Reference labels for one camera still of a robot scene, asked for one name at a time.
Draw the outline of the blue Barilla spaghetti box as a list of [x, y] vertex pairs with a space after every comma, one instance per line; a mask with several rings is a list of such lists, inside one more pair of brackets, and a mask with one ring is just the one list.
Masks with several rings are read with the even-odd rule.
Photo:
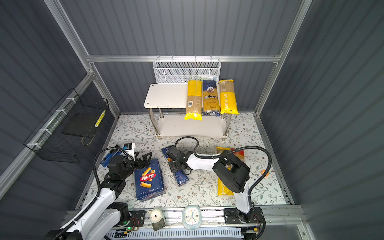
[[[172, 161], [171, 158], [167, 154], [168, 150], [171, 147], [172, 146], [168, 146], [168, 147], [162, 148], [162, 153], [163, 153], [164, 157], [167, 159], [168, 162]], [[189, 182], [189, 178], [183, 173], [183, 171], [175, 172], [175, 173], [173, 173], [173, 175], [174, 175], [175, 181], [177, 182], [177, 185], [179, 187], [183, 186], [183, 185], [185, 185], [186, 183]]]

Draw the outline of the yellow clear spaghetti bag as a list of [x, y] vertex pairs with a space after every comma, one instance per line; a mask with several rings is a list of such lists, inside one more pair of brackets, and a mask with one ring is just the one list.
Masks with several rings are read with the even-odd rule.
[[202, 93], [203, 82], [198, 80], [188, 81], [187, 108], [184, 119], [202, 121]]

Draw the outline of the blue Ankara spaghetti bag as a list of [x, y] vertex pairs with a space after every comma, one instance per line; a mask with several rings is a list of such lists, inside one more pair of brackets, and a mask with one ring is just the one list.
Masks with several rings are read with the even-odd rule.
[[203, 81], [203, 115], [215, 117], [221, 115], [216, 81]]

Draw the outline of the yellow Pastatime spaghetti bag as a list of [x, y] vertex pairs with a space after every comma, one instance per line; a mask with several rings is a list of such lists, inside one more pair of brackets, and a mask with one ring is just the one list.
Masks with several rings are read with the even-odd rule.
[[220, 80], [219, 87], [221, 114], [238, 115], [234, 80]]

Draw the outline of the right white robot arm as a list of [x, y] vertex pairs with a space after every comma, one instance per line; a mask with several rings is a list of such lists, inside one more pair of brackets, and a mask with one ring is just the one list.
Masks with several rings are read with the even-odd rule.
[[250, 168], [235, 154], [224, 151], [221, 155], [196, 155], [191, 151], [184, 153], [172, 146], [167, 151], [167, 156], [171, 159], [169, 166], [173, 173], [193, 170], [214, 172], [234, 193], [237, 210], [243, 214], [251, 212]]

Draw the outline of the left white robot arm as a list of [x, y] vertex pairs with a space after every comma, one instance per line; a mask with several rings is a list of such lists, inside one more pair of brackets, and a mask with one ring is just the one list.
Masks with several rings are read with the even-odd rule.
[[45, 240], [102, 240], [109, 239], [106, 234], [115, 226], [120, 228], [138, 228], [143, 217], [132, 216], [126, 203], [117, 202], [117, 197], [126, 186], [126, 178], [135, 170], [148, 167], [152, 153], [138, 158], [127, 153], [111, 157], [109, 172], [103, 182], [96, 176], [98, 191], [96, 196], [58, 230], [49, 231]]

